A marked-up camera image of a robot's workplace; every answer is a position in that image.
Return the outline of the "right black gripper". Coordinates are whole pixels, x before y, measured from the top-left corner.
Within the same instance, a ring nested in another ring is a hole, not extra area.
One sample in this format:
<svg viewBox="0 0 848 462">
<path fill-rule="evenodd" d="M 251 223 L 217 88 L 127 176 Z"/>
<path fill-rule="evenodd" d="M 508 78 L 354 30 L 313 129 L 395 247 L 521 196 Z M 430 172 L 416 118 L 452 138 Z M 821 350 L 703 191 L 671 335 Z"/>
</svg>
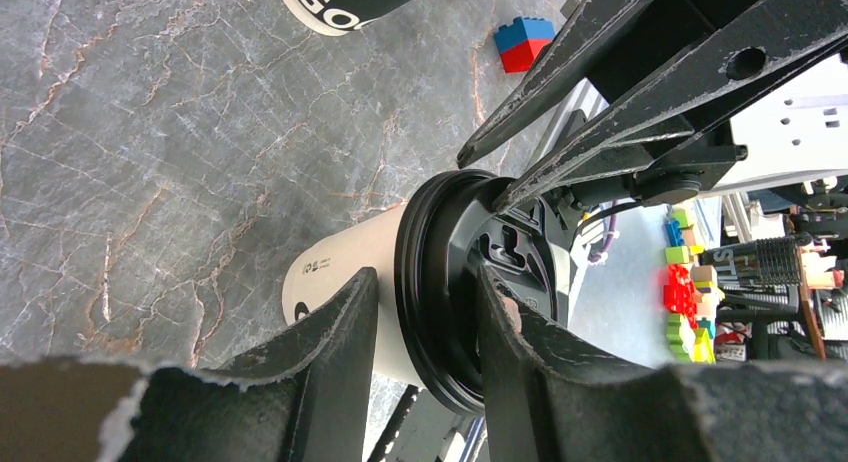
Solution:
<svg viewBox="0 0 848 462">
<path fill-rule="evenodd" d="M 459 150 L 487 156 L 582 80 L 607 107 L 514 181 L 589 208 L 677 203 L 711 190 L 748 151 L 730 121 L 847 45 L 847 0 L 581 0 L 541 58 Z"/>
</svg>

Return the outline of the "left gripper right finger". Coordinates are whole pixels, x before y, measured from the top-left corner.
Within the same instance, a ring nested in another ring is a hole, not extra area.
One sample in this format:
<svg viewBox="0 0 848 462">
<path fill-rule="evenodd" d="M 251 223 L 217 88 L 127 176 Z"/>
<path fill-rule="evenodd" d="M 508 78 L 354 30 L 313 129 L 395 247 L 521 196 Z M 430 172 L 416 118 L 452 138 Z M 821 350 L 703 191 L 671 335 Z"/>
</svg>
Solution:
<svg viewBox="0 0 848 462">
<path fill-rule="evenodd" d="M 847 367 L 766 361 L 647 368 L 528 307 L 478 272 L 494 461 L 843 461 Z"/>
</svg>

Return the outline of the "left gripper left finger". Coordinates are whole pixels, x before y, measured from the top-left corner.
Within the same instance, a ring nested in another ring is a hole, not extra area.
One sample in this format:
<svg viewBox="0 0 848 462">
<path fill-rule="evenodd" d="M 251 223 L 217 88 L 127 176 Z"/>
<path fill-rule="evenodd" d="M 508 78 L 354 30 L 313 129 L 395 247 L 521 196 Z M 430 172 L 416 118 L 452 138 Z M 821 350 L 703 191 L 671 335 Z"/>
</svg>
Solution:
<svg viewBox="0 0 848 462">
<path fill-rule="evenodd" d="M 360 291 L 217 369 L 77 355 L 1 364 L 5 461 L 357 461 L 373 353 Z"/>
</svg>

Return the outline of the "white paper cup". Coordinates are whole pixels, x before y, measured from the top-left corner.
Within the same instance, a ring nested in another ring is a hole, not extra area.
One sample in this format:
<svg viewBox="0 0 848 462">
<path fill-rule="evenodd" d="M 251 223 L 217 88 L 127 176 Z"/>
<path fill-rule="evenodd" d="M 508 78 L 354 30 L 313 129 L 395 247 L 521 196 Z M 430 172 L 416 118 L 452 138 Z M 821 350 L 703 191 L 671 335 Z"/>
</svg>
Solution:
<svg viewBox="0 0 848 462">
<path fill-rule="evenodd" d="M 281 306 L 286 322 L 296 327 L 325 306 L 360 291 L 370 277 L 365 305 L 371 314 L 373 365 L 376 374 L 422 388 L 424 382 L 406 347 L 395 292 L 396 245 L 404 204 L 327 236 L 298 255 L 286 275 Z"/>
</svg>

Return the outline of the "black sleeved paper cup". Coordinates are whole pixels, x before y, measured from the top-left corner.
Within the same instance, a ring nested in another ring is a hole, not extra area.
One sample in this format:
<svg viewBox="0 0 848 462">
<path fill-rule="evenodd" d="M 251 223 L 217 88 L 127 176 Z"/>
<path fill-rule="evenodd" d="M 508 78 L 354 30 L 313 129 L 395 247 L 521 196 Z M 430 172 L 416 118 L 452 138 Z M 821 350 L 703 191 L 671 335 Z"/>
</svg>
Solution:
<svg viewBox="0 0 848 462">
<path fill-rule="evenodd" d="M 359 31 L 412 0 L 282 0 L 314 32 L 340 37 Z"/>
</svg>

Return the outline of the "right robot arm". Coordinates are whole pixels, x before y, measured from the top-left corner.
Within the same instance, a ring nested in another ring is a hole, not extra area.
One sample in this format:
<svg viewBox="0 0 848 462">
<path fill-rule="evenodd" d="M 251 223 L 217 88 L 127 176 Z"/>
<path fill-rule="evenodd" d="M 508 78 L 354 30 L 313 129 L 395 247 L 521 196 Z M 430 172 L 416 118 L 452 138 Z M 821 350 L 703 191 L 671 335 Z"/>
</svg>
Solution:
<svg viewBox="0 0 848 462">
<path fill-rule="evenodd" d="M 466 167 L 587 82 L 607 102 L 496 200 L 673 204 L 847 170 L 847 0 L 581 0 L 459 151 Z"/>
</svg>

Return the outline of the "colourful toy blocks pile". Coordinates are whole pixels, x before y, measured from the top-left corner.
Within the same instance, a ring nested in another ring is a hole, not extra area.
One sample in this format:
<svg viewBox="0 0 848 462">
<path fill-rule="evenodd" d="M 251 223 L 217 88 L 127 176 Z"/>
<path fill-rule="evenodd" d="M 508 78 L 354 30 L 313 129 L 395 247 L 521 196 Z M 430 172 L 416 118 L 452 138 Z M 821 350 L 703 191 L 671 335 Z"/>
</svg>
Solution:
<svg viewBox="0 0 848 462">
<path fill-rule="evenodd" d="M 716 314 L 724 294 L 714 267 L 699 261 L 705 239 L 687 206 L 671 207 L 663 229 L 667 279 L 662 302 L 667 311 L 668 347 L 679 362 L 714 364 Z"/>
</svg>

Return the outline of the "red and blue block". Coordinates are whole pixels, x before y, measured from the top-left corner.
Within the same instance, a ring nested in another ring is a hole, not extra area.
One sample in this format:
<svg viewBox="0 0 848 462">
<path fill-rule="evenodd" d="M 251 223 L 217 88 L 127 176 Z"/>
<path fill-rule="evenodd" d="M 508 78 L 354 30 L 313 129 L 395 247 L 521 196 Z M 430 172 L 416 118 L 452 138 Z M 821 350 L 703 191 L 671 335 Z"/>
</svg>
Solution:
<svg viewBox="0 0 848 462">
<path fill-rule="evenodd" d="M 525 73 L 553 41 L 555 28 L 548 19 L 516 17 L 498 27 L 493 38 L 504 72 Z"/>
</svg>

